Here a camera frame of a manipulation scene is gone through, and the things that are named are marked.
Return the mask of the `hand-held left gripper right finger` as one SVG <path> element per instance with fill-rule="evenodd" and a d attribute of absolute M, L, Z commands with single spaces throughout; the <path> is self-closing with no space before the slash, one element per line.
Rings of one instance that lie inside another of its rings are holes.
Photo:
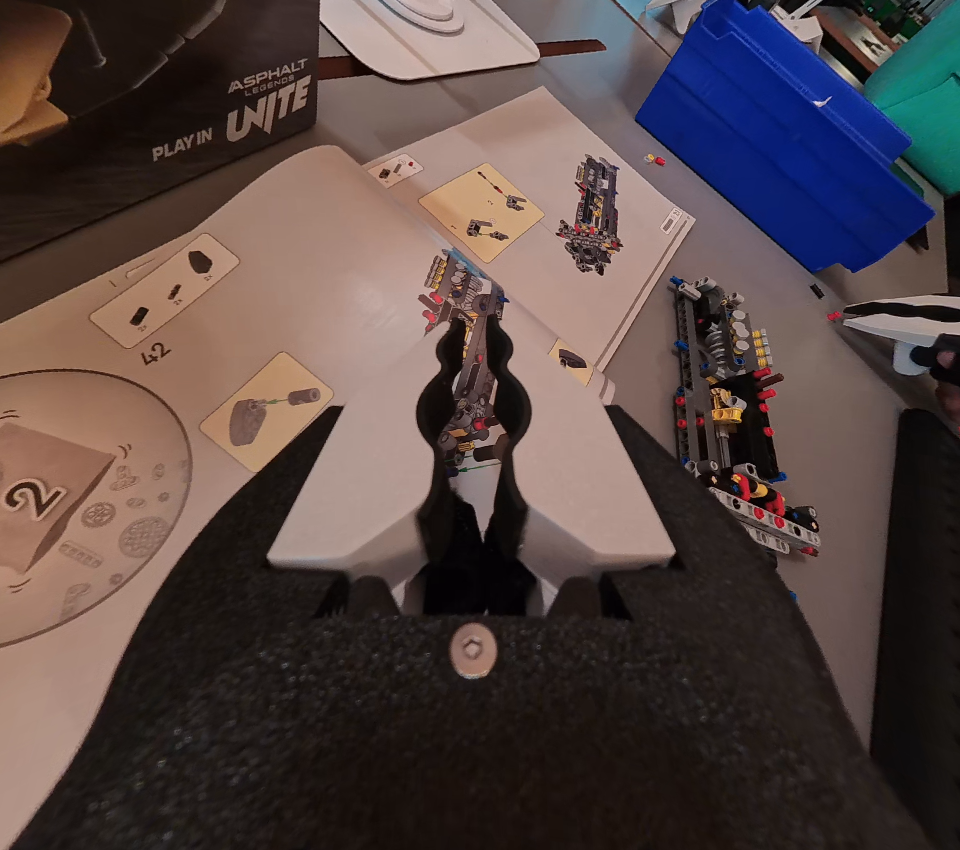
<path fill-rule="evenodd" d="M 556 588 L 668 565 L 675 546 L 599 398 L 494 317 L 486 356 L 507 442 L 485 545 Z"/>

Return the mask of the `lego chassis model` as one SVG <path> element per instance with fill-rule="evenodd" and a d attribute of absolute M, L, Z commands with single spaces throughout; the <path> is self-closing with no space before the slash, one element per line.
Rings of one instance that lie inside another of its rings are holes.
<path fill-rule="evenodd" d="M 787 477 L 770 420 L 783 376 L 774 372 L 765 328 L 753 323 L 742 294 L 710 277 L 672 276 L 669 285 L 676 318 L 679 379 L 672 407 L 680 465 L 707 491 L 716 486 L 820 536 L 816 509 L 791 505 L 784 496 Z M 774 563 L 788 555 L 817 557 L 762 549 Z"/>

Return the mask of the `open instruction booklet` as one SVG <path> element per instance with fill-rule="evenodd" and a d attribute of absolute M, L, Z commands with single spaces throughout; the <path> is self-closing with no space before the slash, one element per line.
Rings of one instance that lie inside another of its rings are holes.
<path fill-rule="evenodd" d="M 546 89 L 361 166 L 311 148 L 184 237 L 2 324 L 2 848 L 180 555 L 255 474 L 461 318 L 455 486 L 507 436 L 487 319 L 603 403 L 693 220 Z"/>

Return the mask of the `teal bag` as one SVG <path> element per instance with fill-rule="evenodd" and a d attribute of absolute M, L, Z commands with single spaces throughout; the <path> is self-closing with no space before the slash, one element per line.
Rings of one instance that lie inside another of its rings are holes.
<path fill-rule="evenodd" d="M 865 97 L 911 139 L 903 158 L 944 196 L 959 191 L 959 1 L 867 79 Z"/>

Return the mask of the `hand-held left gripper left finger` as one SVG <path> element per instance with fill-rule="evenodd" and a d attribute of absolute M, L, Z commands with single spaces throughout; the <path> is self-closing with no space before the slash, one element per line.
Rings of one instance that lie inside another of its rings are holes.
<path fill-rule="evenodd" d="M 453 319 L 346 401 L 270 546 L 270 565 L 395 586 L 450 548 L 455 502 L 439 439 L 466 325 Z"/>

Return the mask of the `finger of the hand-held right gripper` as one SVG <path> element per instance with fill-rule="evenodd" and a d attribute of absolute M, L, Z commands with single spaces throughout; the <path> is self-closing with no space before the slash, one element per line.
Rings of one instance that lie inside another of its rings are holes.
<path fill-rule="evenodd" d="M 844 320 L 846 329 L 909 344 L 934 344 L 942 336 L 958 337 L 958 321 L 923 316 L 855 316 Z"/>
<path fill-rule="evenodd" d="M 916 295 L 865 301 L 846 306 L 846 318 L 872 318 L 876 316 L 957 324 L 959 323 L 959 297 Z"/>

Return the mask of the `blue plastic bin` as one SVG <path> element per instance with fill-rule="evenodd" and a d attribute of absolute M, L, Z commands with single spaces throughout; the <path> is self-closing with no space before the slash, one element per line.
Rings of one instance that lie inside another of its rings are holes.
<path fill-rule="evenodd" d="M 909 136 L 759 6 L 708 0 L 635 120 L 810 271 L 934 217 L 893 171 Z"/>

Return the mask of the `black perforated mat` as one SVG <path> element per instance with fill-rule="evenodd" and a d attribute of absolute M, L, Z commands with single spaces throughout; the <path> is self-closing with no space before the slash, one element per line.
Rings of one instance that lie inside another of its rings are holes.
<path fill-rule="evenodd" d="M 870 750 L 931 840 L 958 845 L 958 436 L 898 420 Z"/>

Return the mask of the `lego set box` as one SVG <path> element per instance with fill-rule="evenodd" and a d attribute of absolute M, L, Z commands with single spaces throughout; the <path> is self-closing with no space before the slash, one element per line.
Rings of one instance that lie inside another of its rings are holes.
<path fill-rule="evenodd" d="M 1 0 L 1 252 L 316 121 L 320 0 Z"/>

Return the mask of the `long grey lego beam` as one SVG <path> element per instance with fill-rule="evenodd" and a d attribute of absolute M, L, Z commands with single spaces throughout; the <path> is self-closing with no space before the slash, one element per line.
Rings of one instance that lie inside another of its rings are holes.
<path fill-rule="evenodd" d="M 791 551 L 805 556 L 819 555 L 821 540 L 818 532 L 716 486 L 709 487 L 708 491 L 747 528 L 750 537 L 768 551 L 783 555 Z"/>

